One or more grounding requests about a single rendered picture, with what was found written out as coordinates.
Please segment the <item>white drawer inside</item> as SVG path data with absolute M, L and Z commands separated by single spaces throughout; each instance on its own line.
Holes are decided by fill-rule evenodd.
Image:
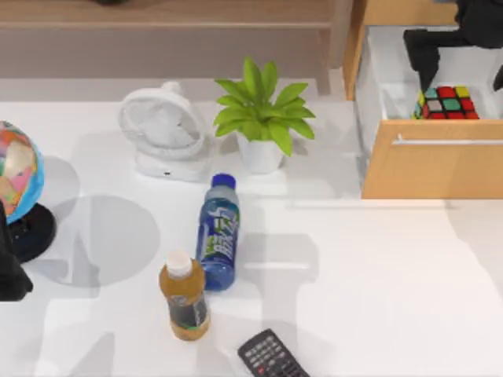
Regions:
M 402 36 L 401 27 L 370 27 L 364 38 L 355 100 L 365 176 L 380 122 L 412 119 L 420 93 Z M 494 92 L 492 87 L 503 65 L 503 49 L 446 48 L 440 56 L 435 85 L 466 86 L 479 119 L 503 119 L 503 90 Z

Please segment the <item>green plant in white pot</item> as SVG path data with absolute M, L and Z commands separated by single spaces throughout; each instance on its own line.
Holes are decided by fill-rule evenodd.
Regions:
M 260 67 L 246 57 L 241 79 L 215 80 L 225 91 L 217 100 L 222 109 L 213 121 L 215 136 L 236 134 L 240 156 L 253 174 L 271 174 L 292 156 L 293 132 L 315 139 L 308 121 L 316 115 L 302 97 L 308 83 L 293 82 L 277 90 L 278 79 L 275 62 Z

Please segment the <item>multicoloured puzzle cube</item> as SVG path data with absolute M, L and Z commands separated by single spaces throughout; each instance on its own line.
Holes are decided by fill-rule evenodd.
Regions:
M 412 119 L 479 119 L 466 86 L 437 86 L 421 92 Z

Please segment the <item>blue bottle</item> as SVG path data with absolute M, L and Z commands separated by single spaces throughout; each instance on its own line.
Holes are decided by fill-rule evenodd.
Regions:
M 219 173 L 211 179 L 200 209 L 196 259 L 205 271 L 205 289 L 224 291 L 235 279 L 240 204 L 236 179 Z

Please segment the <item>wooden cupboard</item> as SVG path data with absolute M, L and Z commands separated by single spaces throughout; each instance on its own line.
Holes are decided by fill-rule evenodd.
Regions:
M 458 29 L 454 19 L 456 13 L 456 0 L 354 0 L 343 58 L 347 99 L 355 99 L 363 39 L 368 26 L 451 31 Z

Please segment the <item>pale wooden drawer front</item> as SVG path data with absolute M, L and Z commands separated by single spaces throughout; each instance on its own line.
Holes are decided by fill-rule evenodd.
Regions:
M 392 145 L 409 139 L 503 139 L 503 119 L 383 120 L 364 199 L 503 199 L 503 146 Z

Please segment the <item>black remote control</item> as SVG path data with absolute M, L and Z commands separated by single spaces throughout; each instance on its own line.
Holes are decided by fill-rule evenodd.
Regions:
M 237 355 L 253 377 L 310 377 L 270 328 L 240 346 Z

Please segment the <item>wooden open shelf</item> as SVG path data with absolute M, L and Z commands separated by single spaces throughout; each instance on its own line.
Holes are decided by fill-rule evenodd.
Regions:
M 336 84 L 354 0 L 0 0 L 0 79 L 237 77 L 246 57 Z

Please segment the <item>white table fan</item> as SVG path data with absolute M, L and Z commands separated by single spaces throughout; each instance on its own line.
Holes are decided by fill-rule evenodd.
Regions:
M 152 178 L 199 181 L 207 172 L 211 140 L 202 116 L 179 82 L 127 94 L 117 115 L 135 147 L 137 171 Z

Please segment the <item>colourful globe on black stand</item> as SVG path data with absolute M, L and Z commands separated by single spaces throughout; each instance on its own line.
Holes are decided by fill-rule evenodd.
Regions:
M 0 247 L 23 264 L 42 255 L 56 235 L 53 213 L 39 203 L 45 168 L 36 143 L 0 120 Z

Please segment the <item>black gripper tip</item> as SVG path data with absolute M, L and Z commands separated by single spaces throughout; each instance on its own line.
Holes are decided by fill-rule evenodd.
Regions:
M 33 287 L 13 253 L 6 212 L 0 200 L 0 302 L 19 302 L 33 291 Z

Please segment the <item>amber bottle with white cap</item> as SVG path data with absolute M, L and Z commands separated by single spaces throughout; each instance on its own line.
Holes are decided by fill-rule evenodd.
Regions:
M 205 271 L 183 251 L 170 252 L 159 274 L 174 335 L 183 341 L 202 338 L 211 323 L 205 298 Z

